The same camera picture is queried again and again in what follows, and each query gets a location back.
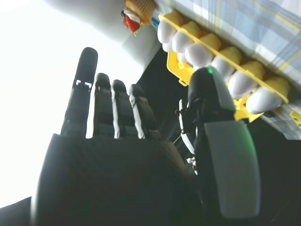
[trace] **strawberry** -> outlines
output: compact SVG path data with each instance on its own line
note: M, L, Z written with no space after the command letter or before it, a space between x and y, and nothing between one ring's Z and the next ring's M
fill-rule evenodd
M140 24L136 21L131 20L127 15L124 17L123 24L132 32L136 33L136 31L140 28Z

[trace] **plaid tablecloth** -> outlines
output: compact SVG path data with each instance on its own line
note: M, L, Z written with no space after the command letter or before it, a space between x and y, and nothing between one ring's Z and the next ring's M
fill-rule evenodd
M291 111L301 113L301 3L298 0L155 2L158 9L155 16L176 9L289 80L293 87L290 103L261 118L287 139L301 139L301 129L289 115Z

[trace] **egg tray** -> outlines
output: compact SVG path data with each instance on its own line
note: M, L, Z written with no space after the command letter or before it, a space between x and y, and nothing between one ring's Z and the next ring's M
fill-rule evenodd
M202 35L201 31L206 30L206 28L201 27L194 21L185 21L182 15L177 11L172 11L164 16L159 15L159 20L165 20L177 31L181 31L182 33L186 34L194 41L194 43L203 45L214 56L219 56L232 65L237 71L241 71L249 76L251 79L256 81L259 86L266 87L271 92L279 95L284 104L289 102L287 98L290 90L288 81L278 76L266 76L264 66L258 61L248 60L246 63L241 65L242 55L240 51L236 47L232 46L224 48L224 46L226 46L225 43L222 42L216 34L212 32L203 32ZM194 69L187 63L179 62L176 52L168 53L167 68L171 73L179 78L180 84L183 86L189 85ZM236 107L236 120L248 118L249 122L252 122L263 114L250 114L246 110L246 101L248 97L249 95L242 99L234 100Z

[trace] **black finger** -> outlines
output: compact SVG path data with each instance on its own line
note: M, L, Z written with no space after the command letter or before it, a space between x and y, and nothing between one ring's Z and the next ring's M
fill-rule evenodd
M129 95L138 137L160 139L155 116L141 87L136 84L131 85Z
M82 51L62 125L62 136L86 137L90 93L97 60L95 49L85 48Z
M114 80L111 91L114 138L137 137L133 110L124 83L120 80Z
M114 136L111 85L109 77L99 73L95 83L93 136Z

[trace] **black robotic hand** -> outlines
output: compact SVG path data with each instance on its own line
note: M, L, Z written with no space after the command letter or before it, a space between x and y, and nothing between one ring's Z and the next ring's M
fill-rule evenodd
M252 139L234 121L233 102L214 70L200 69L190 82L185 117L197 127L198 170L192 177L174 145L160 140L137 85L128 96L121 81L97 75L94 132L85 138L96 64L97 52L84 49L61 135L52 137L32 197L33 226L242 225L258 214Z

